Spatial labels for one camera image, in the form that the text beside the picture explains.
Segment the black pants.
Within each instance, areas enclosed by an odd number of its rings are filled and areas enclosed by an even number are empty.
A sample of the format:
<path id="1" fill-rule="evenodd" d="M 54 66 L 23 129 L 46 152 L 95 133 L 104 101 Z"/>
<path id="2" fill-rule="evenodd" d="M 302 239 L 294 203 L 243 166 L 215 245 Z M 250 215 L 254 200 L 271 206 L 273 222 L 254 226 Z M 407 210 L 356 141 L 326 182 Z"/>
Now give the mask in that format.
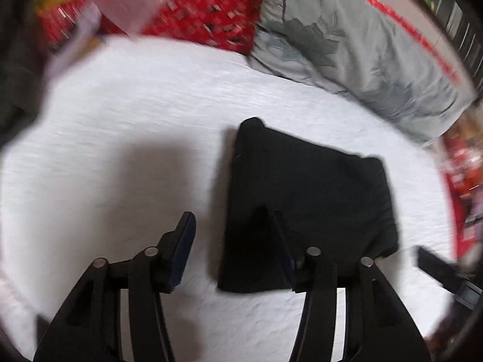
<path id="1" fill-rule="evenodd" d="M 233 147 L 219 289 L 290 288 L 278 259 L 274 210 L 298 237 L 298 288 L 310 248 L 336 265 L 342 284 L 362 257 L 389 257 L 399 248 L 380 159 L 315 145 L 250 118 L 240 124 Z"/>

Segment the white quilted bed cover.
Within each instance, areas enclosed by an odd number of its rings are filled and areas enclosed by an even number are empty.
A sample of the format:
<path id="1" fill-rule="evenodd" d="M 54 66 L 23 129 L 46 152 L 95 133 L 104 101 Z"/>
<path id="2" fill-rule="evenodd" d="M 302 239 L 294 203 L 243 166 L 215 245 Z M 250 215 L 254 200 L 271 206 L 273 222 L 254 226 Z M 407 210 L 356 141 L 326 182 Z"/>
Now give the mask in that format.
<path id="1" fill-rule="evenodd" d="M 190 211 L 197 235 L 183 282 L 162 299 L 176 359 L 288 360 L 303 296 L 216 288 L 231 146 L 251 117 L 383 160 L 399 251 L 379 266 L 430 334 L 450 296 L 416 268 L 414 252 L 453 255 L 431 155 L 354 102 L 262 74 L 237 53 L 162 38 L 109 38 L 52 83 L 36 124 L 4 151 L 2 268 L 11 284 L 52 318 L 93 259 L 128 259 Z"/>

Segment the bagged items right side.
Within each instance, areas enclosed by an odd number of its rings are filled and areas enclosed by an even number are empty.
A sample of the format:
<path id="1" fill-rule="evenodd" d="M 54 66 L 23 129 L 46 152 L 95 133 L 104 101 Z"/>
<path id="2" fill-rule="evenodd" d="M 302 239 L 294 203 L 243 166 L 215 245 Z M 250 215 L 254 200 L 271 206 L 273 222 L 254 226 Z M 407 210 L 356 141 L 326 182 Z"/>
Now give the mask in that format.
<path id="1" fill-rule="evenodd" d="M 465 111 L 441 137 L 442 167 L 449 187 L 458 260 L 482 248 L 482 110 Z"/>

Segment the grey floral pillow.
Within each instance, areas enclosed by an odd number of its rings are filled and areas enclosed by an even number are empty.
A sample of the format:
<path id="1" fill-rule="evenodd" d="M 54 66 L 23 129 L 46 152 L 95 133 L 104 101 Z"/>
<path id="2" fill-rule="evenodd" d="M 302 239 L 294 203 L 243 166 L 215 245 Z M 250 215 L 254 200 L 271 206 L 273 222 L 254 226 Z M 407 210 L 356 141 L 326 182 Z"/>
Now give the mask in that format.
<path id="1" fill-rule="evenodd" d="M 476 99 L 407 21 L 379 0 L 263 0 L 254 69 L 356 100 L 417 142 Z"/>

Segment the dark green jacket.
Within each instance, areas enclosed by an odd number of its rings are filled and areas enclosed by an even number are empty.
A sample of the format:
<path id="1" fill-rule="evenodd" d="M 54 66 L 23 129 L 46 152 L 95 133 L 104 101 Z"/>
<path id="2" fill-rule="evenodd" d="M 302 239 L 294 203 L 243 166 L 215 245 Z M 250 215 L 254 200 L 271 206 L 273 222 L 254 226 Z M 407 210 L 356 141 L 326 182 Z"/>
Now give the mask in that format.
<path id="1" fill-rule="evenodd" d="M 38 117 L 46 52 L 33 0 L 1 4 L 1 146 Z"/>

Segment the red patterned bedding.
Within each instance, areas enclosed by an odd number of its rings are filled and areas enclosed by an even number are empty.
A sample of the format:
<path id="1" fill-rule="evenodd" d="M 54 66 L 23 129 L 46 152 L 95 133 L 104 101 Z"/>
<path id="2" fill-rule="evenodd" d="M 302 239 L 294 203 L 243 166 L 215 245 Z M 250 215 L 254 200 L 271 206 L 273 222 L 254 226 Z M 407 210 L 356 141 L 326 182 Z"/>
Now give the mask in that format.
<path id="1" fill-rule="evenodd" d="M 39 10 L 49 45 L 69 38 L 88 0 L 70 0 Z M 175 38 L 247 55 L 254 42 L 254 23 L 262 0 L 169 0 L 140 34 Z M 101 33 L 126 34 L 101 14 Z"/>

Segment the white paper sheet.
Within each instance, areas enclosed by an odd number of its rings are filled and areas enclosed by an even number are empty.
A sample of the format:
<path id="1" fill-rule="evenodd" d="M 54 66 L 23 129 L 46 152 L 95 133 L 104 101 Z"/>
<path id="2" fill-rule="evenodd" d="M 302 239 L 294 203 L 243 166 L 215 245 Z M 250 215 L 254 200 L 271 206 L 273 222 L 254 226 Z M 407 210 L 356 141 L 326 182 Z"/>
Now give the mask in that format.
<path id="1" fill-rule="evenodd" d="M 46 82 L 53 80 L 67 70 L 96 38 L 101 24 L 101 12 L 93 2 L 81 10 L 74 30 L 67 41 L 55 52 L 51 52 L 43 71 Z"/>

